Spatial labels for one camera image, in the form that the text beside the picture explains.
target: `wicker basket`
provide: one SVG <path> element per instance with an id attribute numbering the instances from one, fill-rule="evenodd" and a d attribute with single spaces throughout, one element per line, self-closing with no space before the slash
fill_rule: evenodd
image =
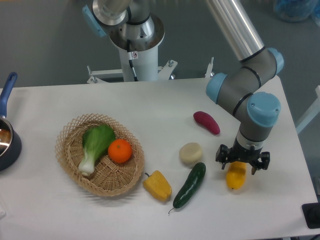
<path id="1" fill-rule="evenodd" d="M 84 156 L 82 136 L 93 126 L 110 126 L 117 139 L 126 139 L 132 146 L 132 158 L 125 163 L 115 163 L 104 155 L 94 172 L 82 176 L 78 166 Z M 84 189 L 97 196 L 117 196 L 129 191 L 140 178 L 144 168 L 144 152 L 138 140 L 116 120 L 98 114 L 86 114 L 73 119 L 63 127 L 57 138 L 55 153 L 64 171 Z"/>

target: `sweet potato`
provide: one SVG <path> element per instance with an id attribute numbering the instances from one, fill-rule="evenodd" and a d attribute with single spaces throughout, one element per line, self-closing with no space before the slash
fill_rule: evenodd
<path id="1" fill-rule="evenodd" d="M 218 135 L 220 133 L 220 128 L 214 118 L 206 112 L 197 111 L 193 114 L 194 120 L 207 129 L 210 133 Z"/>

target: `orange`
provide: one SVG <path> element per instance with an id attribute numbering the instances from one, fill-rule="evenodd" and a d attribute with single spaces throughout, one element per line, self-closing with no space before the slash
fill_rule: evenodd
<path id="1" fill-rule="evenodd" d="M 117 139 L 110 144 L 108 155 L 112 161 L 122 164 L 131 158 L 132 147 L 127 140 Z"/>

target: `cucumber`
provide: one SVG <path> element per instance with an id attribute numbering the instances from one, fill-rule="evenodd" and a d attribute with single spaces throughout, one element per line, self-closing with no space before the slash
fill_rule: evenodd
<path id="1" fill-rule="evenodd" d="M 179 209 L 183 207 L 191 199 L 191 197 L 196 193 L 201 183 L 203 182 L 205 173 L 206 165 L 203 162 L 198 162 L 194 165 L 184 185 L 175 196 L 172 209 Z"/>

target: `blue joint cap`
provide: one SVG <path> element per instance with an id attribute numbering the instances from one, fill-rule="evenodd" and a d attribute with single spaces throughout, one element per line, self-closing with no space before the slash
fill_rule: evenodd
<path id="1" fill-rule="evenodd" d="M 249 117 L 261 127 L 273 127 L 281 110 L 278 98 L 271 93 L 257 92 L 253 94 L 246 105 Z"/>
<path id="2" fill-rule="evenodd" d="M 220 88 L 226 77 L 227 75 L 224 73 L 217 73 L 210 79 L 206 86 L 205 93 L 215 104 L 218 104 Z"/>
<path id="3" fill-rule="evenodd" d="M 275 74 L 277 75 L 284 68 L 284 65 L 285 65 L 284 57 L 275 48 L 269 47 L 268 50 L 275 57 L 275 61 L 276 61 L 276 73 Z"/>
<path id="4" fill-rule="evenodd" d="M 106 32 L 101 28 L 101 26 L 99 25 L 99 23 L 97 22 L 97 20 L 93 16 L 88 5 L 85 5 L 82 8 L 82 14 L 83 14 L 83 17 L 84 17 L 86 23 L 88 24 L 88 26 L 91 28 L 91 30 L 93 31 L 93 33 L 96 36 L 98 36 L 100 38 L 107 36 Z"/>

